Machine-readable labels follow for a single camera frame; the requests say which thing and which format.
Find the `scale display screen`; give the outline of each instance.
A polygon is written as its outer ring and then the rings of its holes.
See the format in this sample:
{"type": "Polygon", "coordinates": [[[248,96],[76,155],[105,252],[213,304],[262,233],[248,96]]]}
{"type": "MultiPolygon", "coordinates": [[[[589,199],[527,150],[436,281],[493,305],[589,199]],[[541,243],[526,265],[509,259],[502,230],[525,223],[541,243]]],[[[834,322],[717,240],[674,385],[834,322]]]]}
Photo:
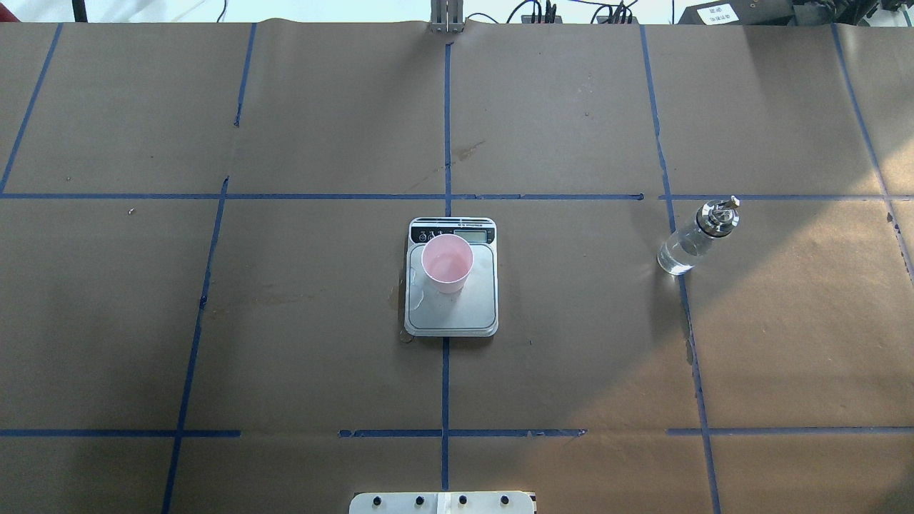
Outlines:
{"type": "Polygon", "coordinates": [[[455,230],[454,235],[460,236],[468,242],[488,241],[488,234],[485,233],[485,230],[455,230]]]}

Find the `blue tape line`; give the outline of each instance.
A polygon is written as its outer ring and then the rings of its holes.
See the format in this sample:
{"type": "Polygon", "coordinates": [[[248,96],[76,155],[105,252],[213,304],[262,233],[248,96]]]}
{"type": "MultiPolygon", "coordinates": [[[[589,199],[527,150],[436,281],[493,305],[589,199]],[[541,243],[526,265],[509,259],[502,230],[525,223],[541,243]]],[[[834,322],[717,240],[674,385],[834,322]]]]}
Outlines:
{"type": "Polygon", "coordinates": [[[183,193],[3,193],[3,199],[130,199],[130,200],[217,200],[219,195],[183,193]]]}
{"type": "MultiPolygon", "coordinates": [[[[175,437],[175,430],[5,429],[0,437],[175,437]]],[[[241,437],[238,430],[190,430],[184,437],[241,437]]]]}
{"type": "Polygon", "coordinates": [[[341,430],[344,439],[357,437],[441,437],[441,430],[341,430]]]}
{"type": "Polygon", "coordinates": [[[451,45],[444,45],[444,216],[451,216],[451,45]]]}
{"type": "Polygon", "coordinates": [[[51,58],[54,57],[54,49],[57,48],[58,41],[60,40],[60,31],[62,29],[63,24],[58,23],[57,30],[54,31],[54,38],[51,39],[51,46],[48,48],[48,54],[45,56],[45,64],[41,67],[41,72],[38,73],[38,81],[35,83],[35,89],[32,90],[32,98],[28,101],[26,114],[22,117],[22,123],[19,125],[19,132],[16,134],[16,140],[13,142],[13,149],[9,152],[9,159],[6,161],[3,178],[0,178],[0,193],[6,189],[6,182],[9,181],[9,174],[13,171],[13,163],[16,161],[16,154],[19,152],[22,138],[26,135],[28,120],[32,117],[32,111],[35,109],[35,102],[38,99],[38,94],[41,92],[41,84],[44,83],[45,76],[48,74],[48,67],[51,64],[51,58]]]}
{"type": "Polygon", "coordinates": [[[451,437],[581,437],[587,429],[451,430],[451,437]]]}
{"type": "MultiPolygon", "coordinates": [[[[914,426],[785,426],[753,428],[711,428],[711,435],[818,435],[818,434],[914,434],[914,426]]],[[[671,428],[672,436],[701,435],[698,428],[671,428]]]]}
{"type": "Polygon", "coordinates": [[[695,397],[698,404],[698,421],[701,422],[701,438],[705,447],[707,466],[707,480],[711,487],[711,504],[715,514],[720,514],[720,495],[717,491],[717,469],[714,466],[714,454],[711,449],[711,432],[707,424],[707,409],[705,408],[705,390],[701,382],[701,369],[698,366],[698,350],[695,344],[695,329],[692,327],[692,309],[688,301],[686,278],[682,275],[676,277],[679,282],[679,294],[685,309],[685,321],[688,324],[688,344],[692,350],[692,380],[695,383],[695,397]]]}
{"type": "MultiPolygon", "coordinates": [[[[713,200],[729,198],[735,194],[741,200],[812,200],[812,201],[867,201],[882,200],[882,195],[742,195],[739,193],[726,193],[720,195],[661,195],[658,199],[666,200],[713,200]]],[[[905,199],[912,195],[898,195],[898,199],[905,199]]]]}
{"type": "Polygon", "coordinates": [[[636,200],[644,199],[644,193],[619,194],[619,195],[578,195],[578,194],[482,194],[482,195],[452,195],[460,200],[636,200]]]}
{"type": "Polygon", "coordinates": [[[213,236],[209,241],[207,269],[203,275],[203,288],[200,293],[200,303],[197,309],[197,322],[194,326],[194,340],[190,346],[190,358],[187,360],[187,374],[184,381],[184,392],[181,395],[181,410],[177,416],[177,433],[175,434],[175,444],[172,447],[171,465],[168,467],[168,479],[165,483],[165,499],[162,501],[162,514],[167,514],[171,508],[172,493],[175,489],[178,457],[181,455],[181,440],[184,436],[184,425],[187,419],[187,405],[190,403],[190,389],[194,383],[194,370],[197,366],[197,352],[200,347],[203,314],[207,308],[207,299],[209,296],[209,280],[212,275],[213,256],[216,254],[216,245],[219,241],[219,230],[222,227],[222,213],[225,210],[226,193],[228,190],[229,178],[226,177],[226,179],[222,181],[222,190],[219,193],[219,205],[216,209],[216,221],[213,224],[213,236]]]}
{"type": "Polygon", "coordinates": [[[238,111],[235,113],[235,126],[241,125],[241,107],[244,105],[244,91],[248,87],[248,71],[250,71],[250,54],[254,51],[254,35],[257,34],[257,24],[250,24],[248,36],[248,55],[244,58],[244,71],[241,72],[241,86],[238,88],[238,111]]]}
{"type": "Polygon", "coordinates": [[[451,338],[441,340],[441,490],[451,487],[449,441],[451,433],[451,338]]]}
{"type": "Polygon", "coordinates": [[[838,52],[838,63],[841,65],[841,73],[845,76],[845,85],[847,86],[847,92],[851,97],[851,104],[854,106],[854,115],[857,119],[857,124],[860,125],[860,132],[863,133],[863,139],[866,143],[866,151],[869,153],[869,160],[873,163],[875,169],[879,169],[879,162],[876,159],[876,151],[873,149],[873,142],[869,138],[869,131],[866,129],[866,123],[863,122],[863,114],[860,112],[860,105],[857,104],[856,95],[854,94],[854,86],[851,85],[850,75],[847,74],[847,65],[845,64],[845,51],[841,47],[841,38],[838,36],[838,25],[832,24],[832,38],[834,39],[834,48],[838,52]]]}
{"type": "Polygon", "coordinates": [[[869,131],[866,129],[866,122],[863,119],[863,114],[860,112],[860,105],[857,103],[856,94],[854,93],[854,84],[851,82],[851,76],[847,72],[847,63],[845,62],[845,51],[841,46],[841,37],[838,35],[838,25],[832,24],[832,38],[834,39],[834,48],[838,53],[838,62],[841,64],[841,73],[845,76],[845,86],[847,87],[847,93],[851,97],[851,103],[854,105],[854,115],[857,119],[857,124],[860,125],[860,133],[863,135],[864,141],[866,142],[866,150],[869,152],[869,158],[873,161],[873,168],[876,170],[876,179],[879,182],[879,190],[882,192],[882,196],[886,201],[886,209],[888,214],[891,215],[893,220],[896,220],[895,225],[895,239],[898,240],[898,247],[901,249],[901,258],[905,262],[905,268],[908,271],[908,278],[911,283],[914,284],[914,266],[911,264],[911,255],[908,251],[908,245],[905,243],[905,237],[901,234],[901,228],[898,226],[898,216],[895,215],[895,209],[892,208],[892,201],[888,199],[888,188],[886,187],[886,179],[882,175],[882,168],[879,167],[879,160],[876,157],[876,150],[873,148],[873,141],[869,137],[869,131]]]}
{"type": "MultiPolygon", "coordinates": [[[[547,428],[547,429],[451,429],[447,431],[448,437],[581,437],[587,433],[585,428],[547,428]]],[[[357,437],[442,437],[442,430],[341,430],[340,438],[351,439],[357,437]]]]}
{"type": "MultiPolygon", "coordinates": [[[[654,140],[657,144],[657,158],[660,159],[660,170],[664,180],[664,193],[670,194],[670,176],[666,171],[666,156],[664,148],[660,144],[660,114],[657,111],[657,97],[654,93],[654,74],[651,72],[651,56],[647,49],[647,32],[644,25],[639,26],[641,29],[641,52],[644,55],[644,74],[647,76],[647,93],[651,99],[651,117],[654,119],[654,140]]],[[[670,233],[676,231],[675,215],[673,212],[673,202],[666,202],[666,216],[670,220],[670,233]]]]}
{"type": "MultiPolygon", "coordinates": [[[[651,99],[651,114],[654,118],[654,137],[657,143],[657,157],[660,159],[660,168],[663,171],[664,194],[666,196],[666,215],[670,223],[670,232],[676,230],[676,220],[673,211],[672,191],[670,177],[666,167],[666,157],[660,142],[660,115],[657,111],[657,99],[654,91],[654,75],[651,72],[651,57],[647,47],[647,32],[644,25],[641,29],[641,49],[644,56],[644,73],[647,76],[647,90],[651,99]]],[[[702,443],[705,447],[705,465],[707,468],[707,482],[711,492],[711,504],[715,514],[720,514],[720,495],[717,491],[717,470],[714,467],[714,455],[711,451],[711,436],[707,427],[707,411],[705,409],[705,393],[701,384],[701,370],[698,367],[698,352],[695,345],[695,330],[692,328],[692,313],[688,302],[685,277],[677,277],[679,294],[685,309],[685,320],[688,324],[689,347],[692,350],[692,379],[695,383],[695,396],[698,404],[698,419],[701,422],[702,443]]]]}
{"type": "Polygon", "coordinates": [[[444,195],[386,195],[386,194],[337,194],[337,193],[234,193],[230,200],[440,200],[444,195]]]}

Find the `pink plastic cup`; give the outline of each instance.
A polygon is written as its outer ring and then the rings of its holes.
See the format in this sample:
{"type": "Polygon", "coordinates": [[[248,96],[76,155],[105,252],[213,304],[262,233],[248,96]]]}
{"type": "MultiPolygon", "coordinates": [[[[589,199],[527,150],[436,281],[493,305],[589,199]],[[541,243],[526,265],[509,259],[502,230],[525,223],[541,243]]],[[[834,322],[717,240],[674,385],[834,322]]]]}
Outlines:
{"type": "Polygon", "coordinates": [[[422,269],[442,293],[463,289],[473,268],[473,248],[460,236],[435,236],[422,249],[422,269]]]}

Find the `metal bracket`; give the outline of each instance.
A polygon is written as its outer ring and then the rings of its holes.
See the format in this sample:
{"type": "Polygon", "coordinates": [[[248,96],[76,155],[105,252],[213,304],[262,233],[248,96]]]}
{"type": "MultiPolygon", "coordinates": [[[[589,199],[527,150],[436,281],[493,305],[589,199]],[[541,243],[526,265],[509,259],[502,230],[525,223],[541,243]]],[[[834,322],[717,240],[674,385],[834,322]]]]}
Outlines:
{"type": "Polygon", "coordinates": [[[432,32],[463,32],[463,0],[431,0],[432,32]]]}

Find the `black electronic device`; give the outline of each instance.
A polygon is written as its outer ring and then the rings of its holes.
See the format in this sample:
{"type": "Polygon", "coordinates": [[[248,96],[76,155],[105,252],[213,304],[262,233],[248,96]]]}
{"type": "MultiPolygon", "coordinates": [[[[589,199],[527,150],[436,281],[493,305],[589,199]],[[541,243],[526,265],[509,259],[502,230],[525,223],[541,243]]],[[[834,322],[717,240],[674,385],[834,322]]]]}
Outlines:
{"type": "Polygon", "coordinates": [[[792,0],[726,0],[685,8],[678,25],[787,25],[792,0]]]}

